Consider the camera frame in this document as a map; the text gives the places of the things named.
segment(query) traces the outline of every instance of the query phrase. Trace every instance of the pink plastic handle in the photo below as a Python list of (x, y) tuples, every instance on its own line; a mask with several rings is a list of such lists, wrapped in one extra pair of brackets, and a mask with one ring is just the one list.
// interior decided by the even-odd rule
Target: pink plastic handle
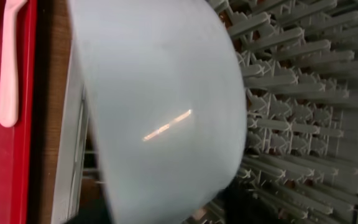
[(16, 124), (19, 114), (16, 17), (16, 10), (5, 9), (0, 79), (0, 124), (7, 128)]

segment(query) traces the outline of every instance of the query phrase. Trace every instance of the brown wooden countertop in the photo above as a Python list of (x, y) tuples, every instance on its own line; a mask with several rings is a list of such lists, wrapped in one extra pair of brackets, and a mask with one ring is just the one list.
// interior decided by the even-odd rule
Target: brown wooden countertop
[(38, 1), (27, 223), (50, 224), (70, 58), (65, 0)]

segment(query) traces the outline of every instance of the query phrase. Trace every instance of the red tray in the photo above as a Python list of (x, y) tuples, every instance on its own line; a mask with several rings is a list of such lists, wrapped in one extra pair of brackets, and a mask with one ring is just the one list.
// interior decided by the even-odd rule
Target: red tray
[[(5, 1), (0, 0), (0, 66), (2, 19)], [(31, 134), (37, 0), (28, 0), (17, 17), (19, 66), (19, 121), (13, 128), (0, 125), (0, 223), (25, 224)]]

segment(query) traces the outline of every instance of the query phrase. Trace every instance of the gray dish rack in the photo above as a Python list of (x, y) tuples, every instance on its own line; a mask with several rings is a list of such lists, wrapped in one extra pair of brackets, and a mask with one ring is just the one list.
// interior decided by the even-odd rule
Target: gray dish rack
[[(236, 46), (249, 105), (237, 178), (295, 223), (358, 223), (358, 0), (209, 3)], [(97, 162), (84, 167), (97, 152), (86, 146), (78, 69), (73, 47), (53, 224), (78, 211), (82, 179), (103, 184)], [(186, 222), (224, 223), (219, 200), (198, 213)]]

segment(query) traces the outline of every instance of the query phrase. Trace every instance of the wooden table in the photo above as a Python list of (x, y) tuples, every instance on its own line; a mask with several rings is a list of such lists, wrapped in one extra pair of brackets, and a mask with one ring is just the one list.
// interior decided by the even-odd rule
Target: wooden table
[(38, 1), (27, 223), (50, 224), (71, 31), (65, 0)]

